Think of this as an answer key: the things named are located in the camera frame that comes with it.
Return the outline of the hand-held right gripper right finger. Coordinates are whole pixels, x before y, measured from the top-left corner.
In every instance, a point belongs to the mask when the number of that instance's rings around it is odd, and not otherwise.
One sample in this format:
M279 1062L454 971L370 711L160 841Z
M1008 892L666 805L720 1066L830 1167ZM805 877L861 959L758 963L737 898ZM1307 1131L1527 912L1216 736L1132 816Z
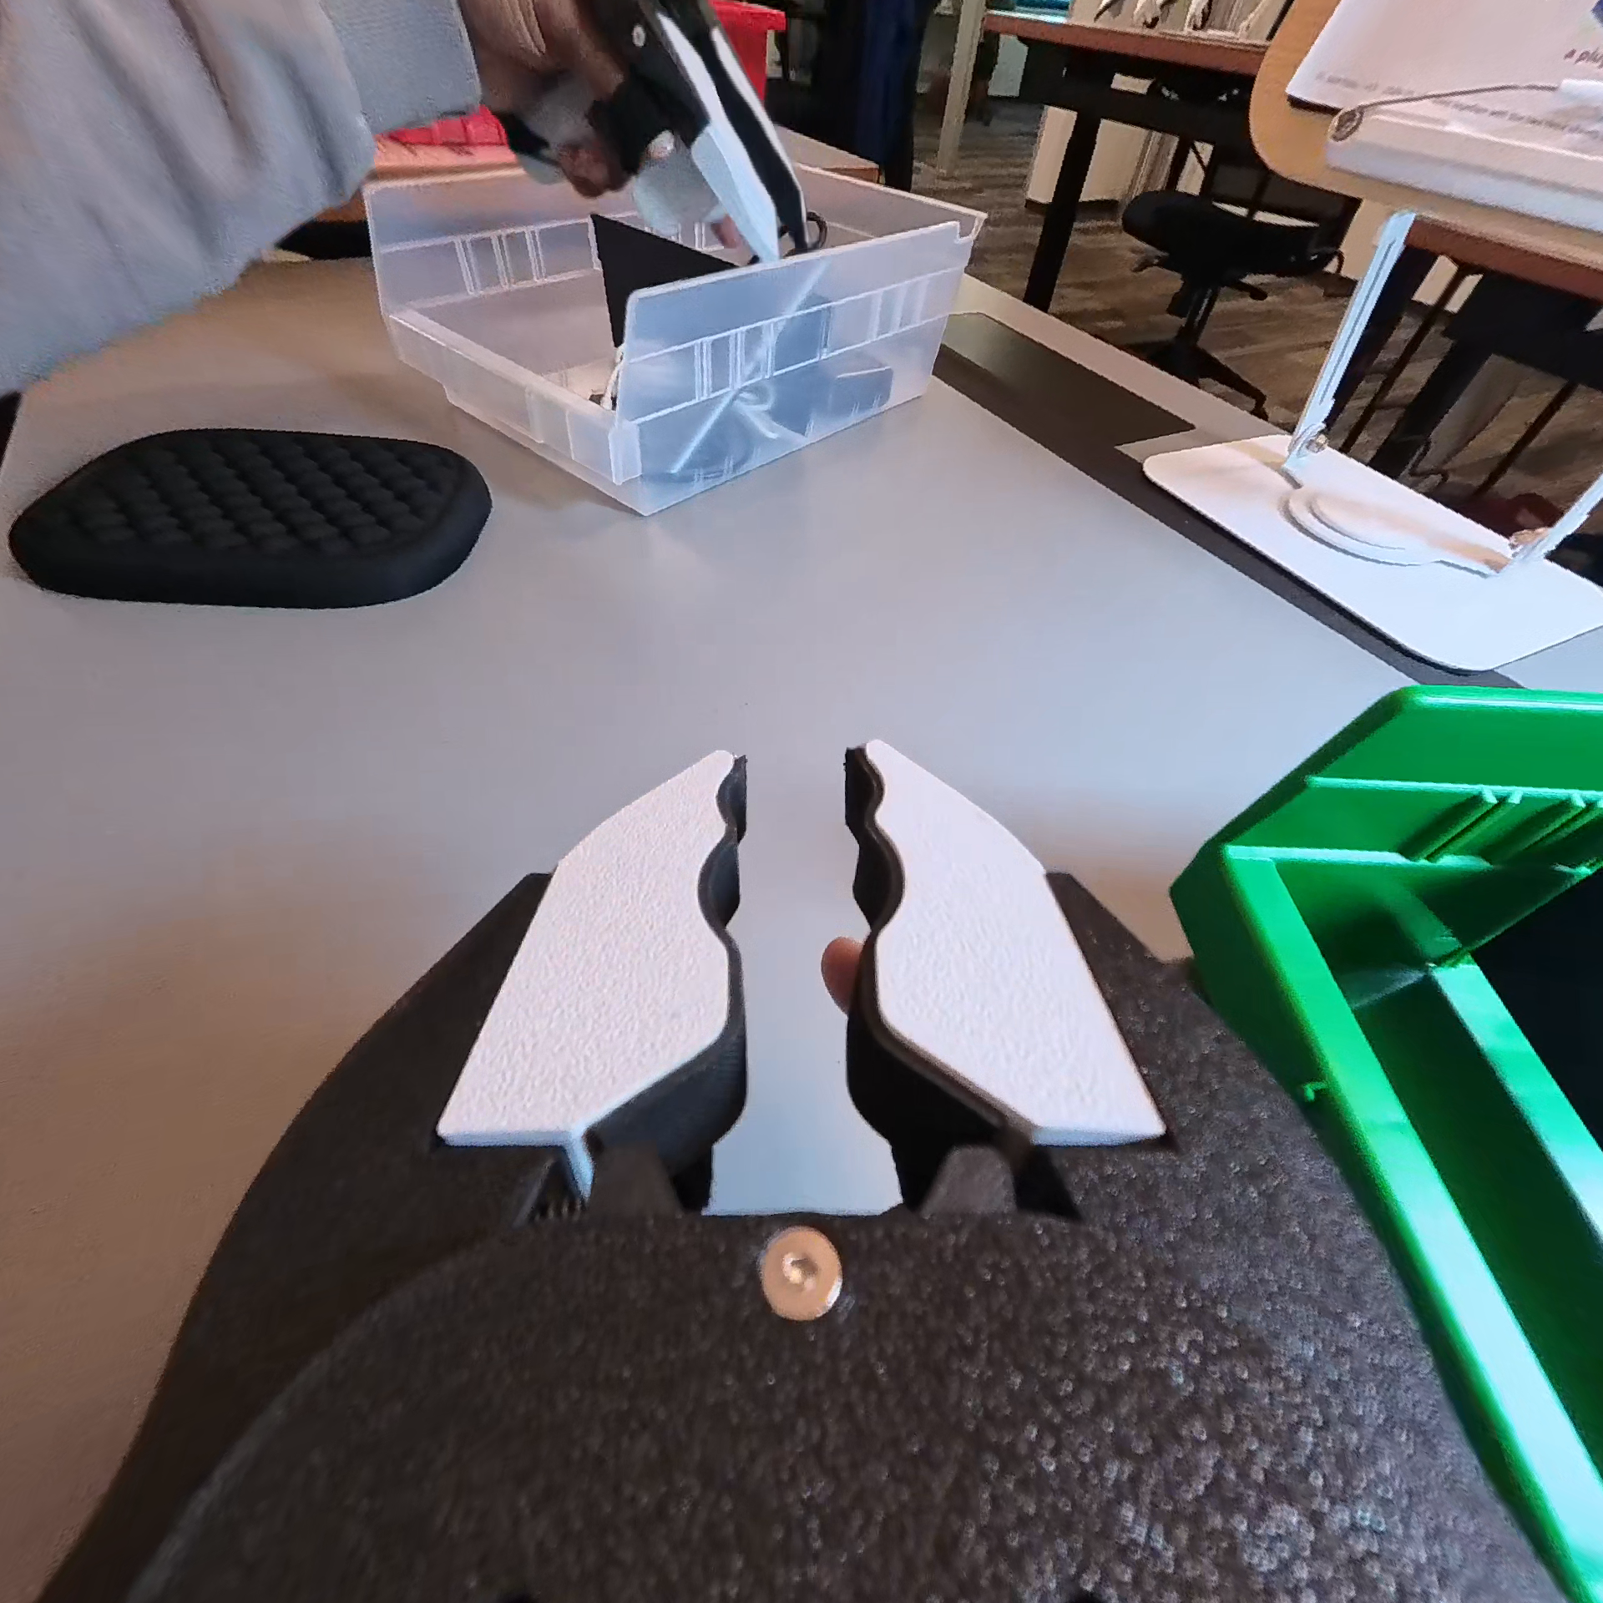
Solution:
M846 753L853 896L847 1091L920 1209L962 1148L1025 1209L1071 1211L1050 1156L1170 1125L1050 871L992 812L882 738Z

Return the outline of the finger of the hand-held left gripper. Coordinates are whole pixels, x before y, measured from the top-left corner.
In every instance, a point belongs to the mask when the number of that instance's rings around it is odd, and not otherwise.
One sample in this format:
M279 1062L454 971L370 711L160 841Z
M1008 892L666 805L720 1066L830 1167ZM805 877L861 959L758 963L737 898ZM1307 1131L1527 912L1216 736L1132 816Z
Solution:
M744 123L760 114L769 120L769 112L756 97L708 3L651 3L649 24L664 51L664 89L674 110L674 148L670 154L653 156L649 163L655 196L670 200L693 226L704 226L716 234L731 232L750 247L699 171L693 141L706 116L725 116L731 123ZM809 204L790 154L784 228L784 255L811 249Z
M744 123L706 116L695 133L693 160L756 259L783 259L788 152L771 121L763 114Z

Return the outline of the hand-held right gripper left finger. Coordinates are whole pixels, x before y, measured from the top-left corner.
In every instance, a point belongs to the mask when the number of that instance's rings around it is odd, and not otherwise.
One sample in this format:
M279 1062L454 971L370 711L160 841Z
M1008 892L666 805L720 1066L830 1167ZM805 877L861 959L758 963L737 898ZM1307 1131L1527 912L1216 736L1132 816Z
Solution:
M609 1146L708 1156L746 1100L737 847L746 759L714 749L611 812L548 877L435 1135L557 1152L590 1198Z

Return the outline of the slim black USB hub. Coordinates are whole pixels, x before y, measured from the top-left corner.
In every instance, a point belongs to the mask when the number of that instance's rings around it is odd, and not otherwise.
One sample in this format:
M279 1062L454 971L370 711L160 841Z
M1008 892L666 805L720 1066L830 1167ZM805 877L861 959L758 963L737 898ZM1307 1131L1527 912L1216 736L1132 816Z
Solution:
M813 438L876 413L891 400L893 368L863 347L832 349L832 307L821 299L775 333L775 370L737 396L767 438Z

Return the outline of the clear plastic bin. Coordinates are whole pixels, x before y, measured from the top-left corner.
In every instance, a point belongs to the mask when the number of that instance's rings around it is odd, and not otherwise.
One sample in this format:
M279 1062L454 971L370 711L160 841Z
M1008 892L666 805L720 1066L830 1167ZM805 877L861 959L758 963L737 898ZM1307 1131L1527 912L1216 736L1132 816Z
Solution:
M517 165L370 184L367 219L393 347L447 400L641 515L800 452L929 385L985 215L802 165L811 249L758 261L697 232L733 268L630 297L613 347L590 215L647 228L634 198L594 202ZM888 362L886 408L813 438L767 438L737 396L775 370L783 322L832 307L832 349Z

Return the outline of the green plastic bin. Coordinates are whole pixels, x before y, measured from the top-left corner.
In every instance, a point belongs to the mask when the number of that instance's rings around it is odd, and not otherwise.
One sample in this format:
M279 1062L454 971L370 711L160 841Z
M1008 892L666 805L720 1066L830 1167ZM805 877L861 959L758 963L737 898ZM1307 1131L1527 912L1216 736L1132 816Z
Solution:
M1599 1139L1475 952L1599 871L1599 805L1597 692L1405 686L1170 891L1202 990L1305 1104L1573 1599L1599 1599Z

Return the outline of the person's left forearm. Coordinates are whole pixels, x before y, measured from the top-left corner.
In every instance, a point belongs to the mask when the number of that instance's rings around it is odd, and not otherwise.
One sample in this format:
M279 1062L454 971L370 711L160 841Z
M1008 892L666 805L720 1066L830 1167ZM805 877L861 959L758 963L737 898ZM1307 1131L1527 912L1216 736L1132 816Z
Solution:
M225 289L470 110L452 1L4 1L2 383Z

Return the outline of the person's left hand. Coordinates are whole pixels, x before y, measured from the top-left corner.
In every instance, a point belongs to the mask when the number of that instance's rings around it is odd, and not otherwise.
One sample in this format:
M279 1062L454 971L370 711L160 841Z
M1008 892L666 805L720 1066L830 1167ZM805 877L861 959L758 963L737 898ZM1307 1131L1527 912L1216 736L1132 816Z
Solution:
M550 83L573 76L594 101L609 101L626 70L578 1L460 1L483 102L496 114L527 110Z

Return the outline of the red ribbed plastic bin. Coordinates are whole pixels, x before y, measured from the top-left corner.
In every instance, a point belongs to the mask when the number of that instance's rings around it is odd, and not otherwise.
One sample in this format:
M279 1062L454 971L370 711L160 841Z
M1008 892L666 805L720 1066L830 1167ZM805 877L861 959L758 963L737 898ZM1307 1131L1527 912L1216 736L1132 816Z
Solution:
M777 38L788 28L783 11L758 3L712 1L735 57L756 97L767 99L769 68L777 64ZM428 125L403 127L378 139L378 165L405 165L466 156L470 162L512 158L508 133L489 108L439 118Z

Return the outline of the black divider panel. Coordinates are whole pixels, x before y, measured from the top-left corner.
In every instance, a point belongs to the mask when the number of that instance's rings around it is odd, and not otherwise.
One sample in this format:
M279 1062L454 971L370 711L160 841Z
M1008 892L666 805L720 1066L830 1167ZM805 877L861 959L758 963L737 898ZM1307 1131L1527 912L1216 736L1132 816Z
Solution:
M1475 961L1601 1139L1601 871L1491 938Z
M628 219L592 213L590 226L615 349L626 343L632 295L733 268L721 255L636 226Z

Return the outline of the wooden desk with black legs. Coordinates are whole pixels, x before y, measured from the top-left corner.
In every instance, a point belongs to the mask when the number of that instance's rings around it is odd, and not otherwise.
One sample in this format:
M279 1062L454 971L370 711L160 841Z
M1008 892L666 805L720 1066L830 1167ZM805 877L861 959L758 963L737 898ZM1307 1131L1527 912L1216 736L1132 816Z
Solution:
M1250 93L1269 51L1262 41L1139 32L1031 9L985 11L981 28L1048 51L1038 99L1073 116L1023 293L1036 310L1052 309L1105 123L1260 163L1250 137Z
M1483 496L1513 469L1575 392L1599 392L1601 272L1441 223L1414 223L1395 265L1382 276L1376 307L1346 377L1338 381L1336 413L1344 412L1384 352L1439 257L1452 263L1456 276L1435 309L1418 316L1410 341L1416 347L1431 328L1443 328L1449 349L1368 465L1387 476L1414 469L1433 431L1470 398L1473 383L1491 373L1492 358L1500 358L1554 379L1555 391L1471 490Z

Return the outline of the black office chair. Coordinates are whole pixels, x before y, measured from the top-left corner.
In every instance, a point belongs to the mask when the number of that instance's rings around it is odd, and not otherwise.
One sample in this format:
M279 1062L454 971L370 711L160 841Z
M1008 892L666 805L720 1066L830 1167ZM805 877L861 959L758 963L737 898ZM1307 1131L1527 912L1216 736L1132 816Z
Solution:
M1160 268L1176 276L1168 312L1178 320L1172 335L1126 345L1130 354L1195 387L1221 385L1269 417L1267 396L1202 345L1202 333L1220 295L1227 289L1263 301L1262 278L1307 278L1342 255L1342 242L1357 200L1315 190L1313 205L1288 221L1265 213L1241 213L1200 192L1151 190L1134 198L1120 215L1122 230L1149 253L1137 270Z

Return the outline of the black padded cushion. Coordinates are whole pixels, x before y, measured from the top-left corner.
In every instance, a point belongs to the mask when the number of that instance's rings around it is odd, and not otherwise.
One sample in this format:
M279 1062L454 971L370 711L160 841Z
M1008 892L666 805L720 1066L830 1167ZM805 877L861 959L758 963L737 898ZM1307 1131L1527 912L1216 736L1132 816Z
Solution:
M492 513L462 454L412 438L206 427L86 461L10 526L38 587L120 602L372 608L447 581Z

